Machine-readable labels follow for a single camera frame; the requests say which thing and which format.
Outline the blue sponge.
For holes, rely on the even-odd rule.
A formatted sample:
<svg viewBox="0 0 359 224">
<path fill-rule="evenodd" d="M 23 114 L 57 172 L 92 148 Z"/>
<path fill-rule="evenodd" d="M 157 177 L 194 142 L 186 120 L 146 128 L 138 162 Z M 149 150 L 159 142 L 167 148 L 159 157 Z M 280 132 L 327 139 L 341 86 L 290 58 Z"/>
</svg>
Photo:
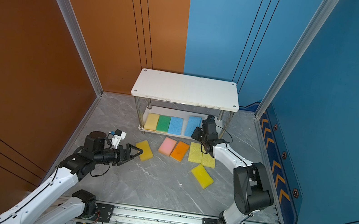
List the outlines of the blue sponge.
<svg viewBox="0 0 359 224">
<path fill-rule="evenodd" d="M 197 127 L 200 127 L 202 123 L 202 118 L 197 116 L 190 116 L 187 121 L 187 126 L 185 129 L 184 136 L 191 138 Z"/>
<path fill-rule="evenodd" d="M 170 135 L 180 136 L 182 133 L 183 121 L 183 118 L 171 117 L 167 133 Z"/>
</svg>

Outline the pale yellow sponge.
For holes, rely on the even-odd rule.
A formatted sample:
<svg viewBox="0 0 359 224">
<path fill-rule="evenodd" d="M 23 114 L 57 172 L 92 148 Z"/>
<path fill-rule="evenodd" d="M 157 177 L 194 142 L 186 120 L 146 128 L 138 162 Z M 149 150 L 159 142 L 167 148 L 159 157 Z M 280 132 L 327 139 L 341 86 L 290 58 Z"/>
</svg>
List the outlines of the pale yellow sponge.
<svg viewBox="0 0 359 224">
<path fill-rule="evenodd" d="M 159 118 L 160 118 L 159 114 L 149 113 L 147 118 L 146 118 L 144 129 L 145 130 L 156 131 Z"/>
</svg>

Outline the green sponge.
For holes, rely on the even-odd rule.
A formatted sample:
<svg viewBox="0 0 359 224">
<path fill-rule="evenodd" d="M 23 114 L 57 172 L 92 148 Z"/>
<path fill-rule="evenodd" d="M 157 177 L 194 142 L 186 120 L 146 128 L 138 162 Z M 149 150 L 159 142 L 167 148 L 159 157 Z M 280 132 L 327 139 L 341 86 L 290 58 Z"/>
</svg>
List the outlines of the green sponge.
<svg viewBox="0 0 359 224">
<path fill-rule="evenodd" d="M 170 116 L 160 115 L 157 122 L 156 131 L 167 133 L 169 130 L 170 123 L 171 123 Z"/>
</svg>

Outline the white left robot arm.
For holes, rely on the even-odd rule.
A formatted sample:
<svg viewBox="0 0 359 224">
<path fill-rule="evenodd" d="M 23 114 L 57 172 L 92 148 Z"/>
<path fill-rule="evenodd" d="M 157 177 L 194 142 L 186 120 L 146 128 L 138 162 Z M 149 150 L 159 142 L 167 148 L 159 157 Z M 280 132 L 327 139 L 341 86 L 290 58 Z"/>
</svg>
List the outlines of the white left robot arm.
<svg viewBox="0 0 359 224">
<path fill-rule="evenodd" d="M 58 165 L 56 170 L 38 188 L 6 212 L 0 214 L 0 224 L 65 224 L 81 215 L 99 220 L 96 196 L 78 190 L 66 202 L 48 212 L 48 208 L 70 188 L 90 175 L 97 165 L 121 166 L 143 154 L 143 150 L 120 143 L 126 137 L 123 131 L 106 134 L 89 133 L 82 146 Z"/>
</svg>

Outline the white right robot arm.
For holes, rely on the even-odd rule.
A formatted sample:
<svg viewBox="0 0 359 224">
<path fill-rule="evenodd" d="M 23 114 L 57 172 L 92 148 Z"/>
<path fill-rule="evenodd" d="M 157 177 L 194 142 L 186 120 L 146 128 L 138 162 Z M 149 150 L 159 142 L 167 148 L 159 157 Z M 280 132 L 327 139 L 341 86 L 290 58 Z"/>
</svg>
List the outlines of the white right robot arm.
<svg viewBox="0 0 359 224">
<path fill-rule="evenodd" d="M 202 121 L 192 139 L 200 142 L 203 153 L 221 162 L 233 175 L 234 202 L 220 213 L 217 224 L 244 224 L 255 213 L 274 205 L 275 190 L 264 164 L 245 159 L 219 138 L 214 116 Z"/>
</svg>

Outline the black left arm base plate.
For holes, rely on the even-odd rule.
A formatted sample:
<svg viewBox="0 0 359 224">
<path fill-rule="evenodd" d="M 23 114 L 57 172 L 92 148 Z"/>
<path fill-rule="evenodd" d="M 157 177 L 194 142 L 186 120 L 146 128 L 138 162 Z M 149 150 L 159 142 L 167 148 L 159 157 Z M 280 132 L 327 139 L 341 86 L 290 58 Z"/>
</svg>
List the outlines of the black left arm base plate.
<svg viewBox="0 0 359 224">
<path fill-rule="evenodd" d="M 115 206 L 112 204 L 105 204 L 105 203 L 96 203 L 97 206 L 97 213 L 99 213 L 99 220 L 98 222 L 109 223 L 110 219 L 113 215 L 113 211 Z"/>
</svg>

